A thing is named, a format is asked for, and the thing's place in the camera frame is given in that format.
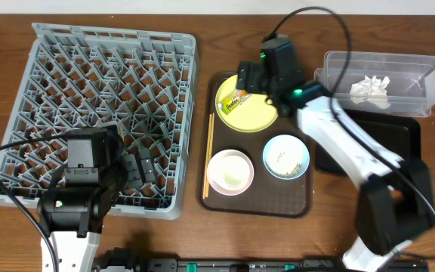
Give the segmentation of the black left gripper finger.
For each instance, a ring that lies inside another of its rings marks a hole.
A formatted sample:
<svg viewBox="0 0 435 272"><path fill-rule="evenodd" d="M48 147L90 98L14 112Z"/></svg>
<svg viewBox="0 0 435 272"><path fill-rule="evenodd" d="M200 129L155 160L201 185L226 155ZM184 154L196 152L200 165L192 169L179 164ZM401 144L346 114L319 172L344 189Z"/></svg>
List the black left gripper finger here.
<svg viewBox="0 0 435 272"><path fill-rule="evenodd" d="M140 170L135 155L124 155L121 157L121 161L128 173L128 180L125 183L124 189L130 190L141 187L143 185L143 180L140 175Z"/></svg>
<svg viewBox="0 0 435 272"><path fill-rule="evenodd" d="M144 184L153 183L156 180L156 170L150 150L146 147L138 150L140 176Z"/></svg>

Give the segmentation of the green orange snack wrapper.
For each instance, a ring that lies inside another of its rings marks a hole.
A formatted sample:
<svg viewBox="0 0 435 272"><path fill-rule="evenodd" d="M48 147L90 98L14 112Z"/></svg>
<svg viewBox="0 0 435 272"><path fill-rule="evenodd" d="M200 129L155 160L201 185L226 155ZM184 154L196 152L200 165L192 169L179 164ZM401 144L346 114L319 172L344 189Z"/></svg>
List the green orange snack wrapper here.
<svg viewBox="0 0 435 272"><path fill-rule="evenodd" d="M239 105L247 101L251 97L251 94L246 90L235 90L228 94L223 100L221 100L217 107L224 114L230 114Z"/></svg>

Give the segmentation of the light blue bowl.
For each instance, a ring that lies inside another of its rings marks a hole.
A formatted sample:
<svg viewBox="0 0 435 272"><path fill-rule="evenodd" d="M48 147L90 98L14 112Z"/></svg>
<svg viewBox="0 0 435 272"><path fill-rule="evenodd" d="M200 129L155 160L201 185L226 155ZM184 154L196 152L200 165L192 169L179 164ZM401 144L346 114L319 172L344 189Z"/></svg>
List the light blue bowl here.
<svg viewBox="0 0 435 272"><path fill-rule="evenodd" d="M310 151L300 138L281 134L265 144L262 160L265 168L275 178L294 180L307 172L310 166Z"/></svg>

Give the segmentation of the white tissue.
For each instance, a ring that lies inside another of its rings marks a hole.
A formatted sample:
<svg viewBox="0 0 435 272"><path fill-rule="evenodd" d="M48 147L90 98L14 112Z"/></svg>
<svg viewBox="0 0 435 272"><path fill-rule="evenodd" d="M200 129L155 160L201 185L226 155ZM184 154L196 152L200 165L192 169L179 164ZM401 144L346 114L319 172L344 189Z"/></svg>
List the white tissue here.
<svg viewBox="0 0 435 272"><path fill-rule="evenodd" d="M377 76L364 76L364 80L353 83L350 89L350 98L355 104L369 102L379 109L385 110L390 107L387 97L387 86L390 78L385 76L379 79Z"/></svg>

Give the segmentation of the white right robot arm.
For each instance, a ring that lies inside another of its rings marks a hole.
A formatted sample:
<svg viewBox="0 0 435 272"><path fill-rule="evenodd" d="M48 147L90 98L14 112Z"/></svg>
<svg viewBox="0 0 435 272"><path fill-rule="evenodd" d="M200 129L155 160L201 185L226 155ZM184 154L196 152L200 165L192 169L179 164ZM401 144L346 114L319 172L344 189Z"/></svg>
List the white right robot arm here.
<svg viewBox="0 0 435 272"><path fill-rule="evenodd" d="M421 159L405 161L360 128L319 82L306 82L292 70L243 61L237 88L264 94L279 115L321 146L359 191L358 237L342 257L350 270L379 271L414 239L435 226L430 173Z"/></svg>

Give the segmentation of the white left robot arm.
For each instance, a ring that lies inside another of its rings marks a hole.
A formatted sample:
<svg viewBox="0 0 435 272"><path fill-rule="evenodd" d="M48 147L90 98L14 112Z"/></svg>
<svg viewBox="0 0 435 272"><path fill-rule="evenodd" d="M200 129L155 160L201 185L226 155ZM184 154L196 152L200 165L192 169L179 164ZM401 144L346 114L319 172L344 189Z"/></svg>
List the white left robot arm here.
<svg viewBox="0 0 435 272"><path fill-rule="evenodd" d="M44 271L139 271L140 259L126 249L96 256L103 219L122 191L154 182L146 147L126 153L116 126L80 128L65 135L68 161L59 167L37 205L44 236Z"/></svg>

